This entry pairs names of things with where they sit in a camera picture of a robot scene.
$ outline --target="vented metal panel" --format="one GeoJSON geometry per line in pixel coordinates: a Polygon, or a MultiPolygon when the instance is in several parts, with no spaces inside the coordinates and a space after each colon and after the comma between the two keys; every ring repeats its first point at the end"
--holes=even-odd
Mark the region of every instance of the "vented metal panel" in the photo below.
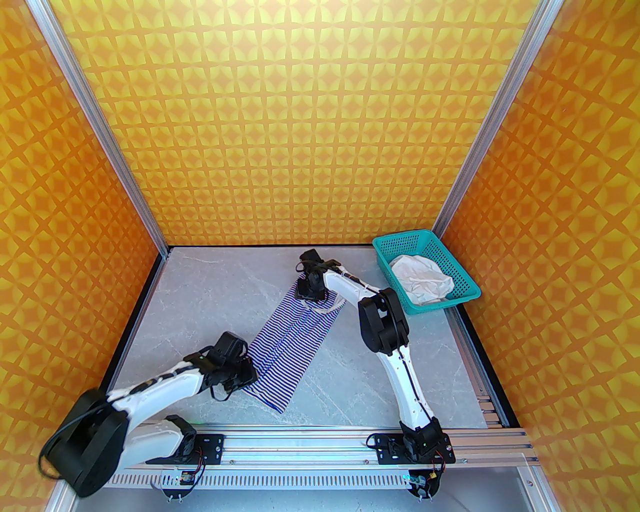
{"type": "MultiPolygon", "coordinates": [[[[142,467],[125,469],[116,473],[108,488],[142,489],[151,484],[164,489],[188,489],[180,485],[182,469],[167,467],[142,467]]],[[[354,489],[407,489],[402,469],[372,468],[363,470],[334,471],[274,471],[227,470],[213,467],[205,470],[198,489],[242,490],[354,490],[354,489]]]]}

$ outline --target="geometric pattern backdrop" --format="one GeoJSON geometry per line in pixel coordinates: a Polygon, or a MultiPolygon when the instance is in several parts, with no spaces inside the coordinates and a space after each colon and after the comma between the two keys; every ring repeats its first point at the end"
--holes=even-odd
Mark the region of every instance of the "geometric pattern backdrop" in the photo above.
{"type": "Polygon", "coordinates": [[[0,4],[0,77],[0,509],[36,511],[36,456],[100,383],[157,250],[21,0],[0,4]]]}
{"type": "Polygon", "coordinates": [[[637,0],[565,1],[444,240],[565,510],[640,510],[637,0]]]}
{"type": "Polygon", "coordinates": [[[536,0],[54,0],[170,244],[435,220],[536,0]]]}

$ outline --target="gray marble table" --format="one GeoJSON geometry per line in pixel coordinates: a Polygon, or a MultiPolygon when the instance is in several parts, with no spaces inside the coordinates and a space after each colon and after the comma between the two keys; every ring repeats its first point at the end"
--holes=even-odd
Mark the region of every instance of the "gray marble table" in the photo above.
{"type": "MultiPolygon", "coordinates": [[[[230,330],[251,342],[297,277],[304,247],[174,248],[129,348],[116,387],[171,367],[230,330]]],[[[317,247],[352,274],[386,287],[375,251],[317,247]]],[[[412,358],[422,389],[446,428],[486,428],[444,313],[408,316],[412,358]]],[[[355,308],[346,305],[311,362],[284,414],[244,392],[226,403],[209,393],[171,405],[192,423],[357,425],[396,427],[399,416],[387,375],[360,337],[355,308]]]]}

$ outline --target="black cable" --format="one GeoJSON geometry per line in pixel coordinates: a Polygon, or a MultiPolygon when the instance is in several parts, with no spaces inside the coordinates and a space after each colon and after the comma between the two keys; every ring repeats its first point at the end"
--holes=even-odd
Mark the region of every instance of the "black cable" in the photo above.
{"type": "Polygon", "coordinates": [[[310,263],[311,265],[313,265],[314,267],[319,267],[322,270],[333,270],[335,267],[332,265],[327,265],[325,262],[318,262],[318,261],[313,261],[313,260],[300,260],[297,264],[296,264],[296,272],[302,272],[304,270],[304,264],[305,263],[310,263]],[[298,267],[302,265],[303,269],[302,270],[298,270],[298,267]]]}
{"type": "Polygon", "coordinates": [[[124,396],[116,398],[115,400],[113,400],[112,402],[105,402],[104,404],[98,405],[97,407],[94,407],[93,409],[89,409],[88,411],[80,414],[80,416],[73,418],[72,420],[68,421],[67,423],[65,423],[64,425],[62,425],[58,430],[56,430],[54,432],[54,434],[47,440],[46,443],[44,443],[42,449],[40,450],[40,454],[38,455],[38,472],[44,476],[45,478],[49,479],[49,480],[62,480],[62,477],[60,475],[54,476],[51,475],[49,473],[47,473],[44,468],[42,467],[42,459],[44,458],[44,454],[45,452],[48,452],[49,449],[51,449],[51,447],[54,444],[54,440],[60,435],[62,434],[62,432],[64,432],[66,429],[68,429],[71,425],[74,425],[76,423],[78,423],[79,421],[82,421],[83,419],[85,419],[87,416],[91,415],[91,414],[95,414],[103,409],[106,409],[108,406],[110,406],[111,404],[113,404],[114,402],[117,402],[118,400],[122,400],[124,398],[124,396]]]}
{"type": "Polygon", "coordinates": [[[376,434],[375,433],[369,434],[369,437],[367,437],[367,440],[364,442],[364,445],[371,450],[375,450],[378,448],[378,443],[374,444],[373,446],[369,445],[369,439],[371,439],[374,435],[376,434]]]}
{"type": "Polygon", "coordinates": [[[383,298],[384,302],[387,304],[387,310],[389,311],[389,314],[391,315],[391,321],[394,325],[394,329],[396,330],[396,339],[398,340],[398,355],[400,356],[400,360],[402,361],[403,365],[404,365],[404,369],[406,371],[406,376],[409,377],[409,384],[411,384],[411,389],[413,390],[413,395],[415,396],[416,400],[418,400],[418,403],[420,404],[420,407],[422,408],[422,410],[424,411],[424,413],[427,415],[427,418],[429,419],[429,421],[431,421],[431,415],[427,412],[425,406],[422,404],[422,401],[420,400],[420,397],[418,396],[418,392],[415,388],[415,385],[413,384],[413,379],[411,379],[411,373],[409,372],[409,367],[406,364],[406,361],[404,360],[404,356],[402,355],[402,352],[400,352],[400,333],[398,332],[398,326],[397,326],[397,320],[396,320],[396,315],[394,314],[394,310],[391,307],[391,302],[389,300],[389,298],[384,295],[383,293],[380,293],[380,296],[383,298]]]}
{"type": "Polygon", "coordinates": [[[175,498],[175,496],[177,495],[178,496],[178,500],[180,501],[180,503],[182,503],[182,500],[184,500],[184,498],[186,498],[187,495],[191,491],[193,491],[195,486],[200,483],[200,480],[202,480],[202,477],[204,476],[205,469],[207,468],[207,463],[204,460],[204,457],[203,457],[203,454],[202,454],[202,450],[200,448],[198,448],[198,453],[199,453],[200,457],[198,458],[198,465],[196,467],[196,470],[193,472],[193,484],[191,484],[191,487],[189,487],[187,490],[182,490],[182,489],[164,489],[162,487],[162,485],[156,486],[153,483],[153,481],[150,482],[151,487],[153,487],[153,489],[158,489],[159,491],[162,491],[164,496],[169,498],[169,501],[173,500],[175,498]]]}
{"type": "Polygon", "coordinates": [[[213,398],[216,402],[226,402],[229,400],[229,397],[233,394],[233,391],[230,391],[225,398],[222,400],[220,398],[216,398],[216,394],[213,391],[213,386],[209,388],[209,392],[211,393],[211,398],[213,398]]]}
{"type": "Polygon", "coordinates": [[[447,468],[447,462],[444,460],[444,457],[442,456],[442,453],[440,453],[437,450],[436,450],[436,453],[440,456],[440,460],[442,461],[440,463],[440,471],[442,471],[444,473],[444,470],[447,468]]]}

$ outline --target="teal plastic basket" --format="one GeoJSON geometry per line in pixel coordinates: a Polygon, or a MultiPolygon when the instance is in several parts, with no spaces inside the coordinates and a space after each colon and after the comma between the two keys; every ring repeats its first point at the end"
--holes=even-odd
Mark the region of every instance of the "teal plastic basket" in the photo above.
{"type": "Polygon", "coordinates": [[[481,295],[480,288],[462,268],[462,265],[456,261],[440,239],[428,229],[379,236],[374,238],[373,246],[378,254],[378,265],[380,265],[382,273],[389,281],[391,288],[400,297],[404,312],[408,315],[449,308],[471,299],[477,299],[481,295]],[[420,255],[435,261],[443,273],[453,277],[454,289],[447,295],[446,300],[424,306],[412,303],[389,266],[389,263],[400,254],[420,255]]]}

